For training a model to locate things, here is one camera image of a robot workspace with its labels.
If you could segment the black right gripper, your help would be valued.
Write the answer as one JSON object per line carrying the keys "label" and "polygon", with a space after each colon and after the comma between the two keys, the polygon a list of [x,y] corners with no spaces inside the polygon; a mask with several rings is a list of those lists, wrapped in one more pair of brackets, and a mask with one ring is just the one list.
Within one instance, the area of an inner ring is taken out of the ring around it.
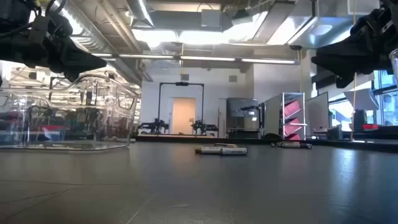
{"label": "black right gripper", "polygon": [[381,1],[380,8],[358,19],[348,38],[318,48],[312,62],[336,75],[341,89],[373,81],[374,73],[365,72],[397,73],[397,1]]}

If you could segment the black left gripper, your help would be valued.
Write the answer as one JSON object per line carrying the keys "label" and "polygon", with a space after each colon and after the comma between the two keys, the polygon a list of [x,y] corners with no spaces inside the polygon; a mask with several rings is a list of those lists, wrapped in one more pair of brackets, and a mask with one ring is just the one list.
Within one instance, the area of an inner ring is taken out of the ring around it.
{"label": "black left gripper", "polygon": [[1,59],[28,67],[61,68],[74,82],[82,72],[107,66],[102,58],[78,48],[70,39],[73,29],[67,18],[37,16],[33,22],[1,32]]}

